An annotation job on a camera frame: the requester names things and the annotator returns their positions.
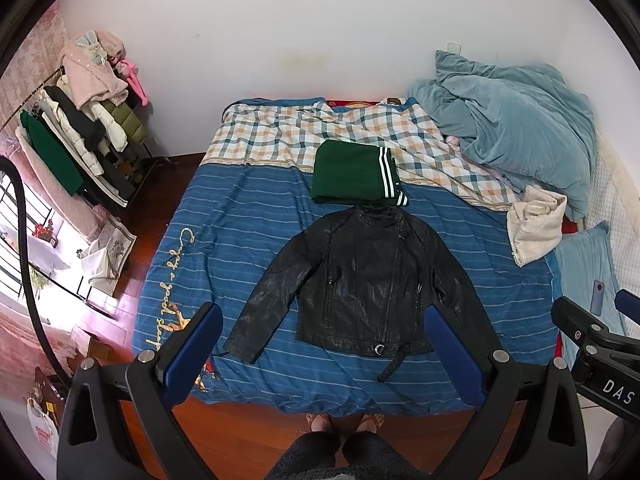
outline white shopping bag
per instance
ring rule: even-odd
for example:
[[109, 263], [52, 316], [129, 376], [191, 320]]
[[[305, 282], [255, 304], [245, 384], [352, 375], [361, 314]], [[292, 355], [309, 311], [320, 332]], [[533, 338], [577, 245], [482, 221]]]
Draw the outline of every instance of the white shopping bag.
[[53, 458], [57, 458], [59, 436], [53, 421], [31, 397], [27, 400], [27, 413], [36, 438]]

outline black leather jacket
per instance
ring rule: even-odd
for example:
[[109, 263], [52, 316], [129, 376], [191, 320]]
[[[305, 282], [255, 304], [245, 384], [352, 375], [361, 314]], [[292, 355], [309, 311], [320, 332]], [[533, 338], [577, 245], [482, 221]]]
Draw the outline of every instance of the black leather jacket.
[[294, 236], [255, 286], [225, 350], [253, 363], [295, 295], [297, 339], [338, 352], [395, 357], [393, 368], [405, 354], [432, 350], [422, 316], [437, 303], [500, 348], [464, 269], [436, 231], [399, 207], [356, 206], [325, 215]]

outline person's leg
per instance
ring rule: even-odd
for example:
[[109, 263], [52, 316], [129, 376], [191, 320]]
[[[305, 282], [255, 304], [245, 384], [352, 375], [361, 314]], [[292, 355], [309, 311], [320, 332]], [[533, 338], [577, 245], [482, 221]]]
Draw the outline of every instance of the person's leg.
[[275, 480], [318, 467], [334, 467], [335, 454], [340, 449], [340, 436], [324, 416], [316, 416], [311, 431], [300, 436], [287, 449], [264, 477]]
[[376, 466], [392, 471], [394, 475], [404, 474], [413, 478], [421, 473], [402, 457], [392, 446], [376, 433], [382, 425], [383, 416], [364, 420], [342, 446], [342, 454], [349, 465]]

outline light switch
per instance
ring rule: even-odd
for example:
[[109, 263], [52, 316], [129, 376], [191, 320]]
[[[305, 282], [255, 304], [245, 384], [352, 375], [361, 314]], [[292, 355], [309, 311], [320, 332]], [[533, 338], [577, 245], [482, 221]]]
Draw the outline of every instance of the light switch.
[[462, 49], [462, 45], [460, 45], [459, 43], [455, 43], [453, 41], [449, 41], [449, 43], [447, 43], [447, 52], [460, 54], [461, 49]]

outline wooden floor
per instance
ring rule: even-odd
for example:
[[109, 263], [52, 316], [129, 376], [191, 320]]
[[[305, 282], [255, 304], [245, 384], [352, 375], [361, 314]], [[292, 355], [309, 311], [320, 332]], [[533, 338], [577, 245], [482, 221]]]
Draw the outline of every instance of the wooden floor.
[[[82, 320], [82, 324], [92, 332], [110, 342], [116, 360], [128, 361], [133, 357], [130, 350], [131, 335], [148, 266], [201, 158], [202, 154], [177, 157], [174, 166], [156, 170], [124, 217], [123, 222], [138, 239], [130, 256], [129, 267], [118, 282], [114, 299], [100, 305], [115, 319], [109, 320], [87, 312]], [[507, 431], [485, 469], [485, 475], [494, 473], [502, 463], [522, 408], [517, 406], [514, 410]], [[123, 410], [146, 468], [154, 476], [165, 478], [130, 403], [124, 402]], [[282, 452], [307, 430], [303, 414], [286, 415], [258, 404], [206, 405], [189, 398], [174, 408], [174, 414], [220, 480], [263, 478]], [[380, 435], [416, 467], [433, 471], [464, 430], [470, 417], [471, 412], [387, 417]], [[349, 428], [357, 425], [357, 420], [358, 417], [354, 416], [340, 423]], [[341, 455], [338, 455], [338, 464], [344, 464]]]

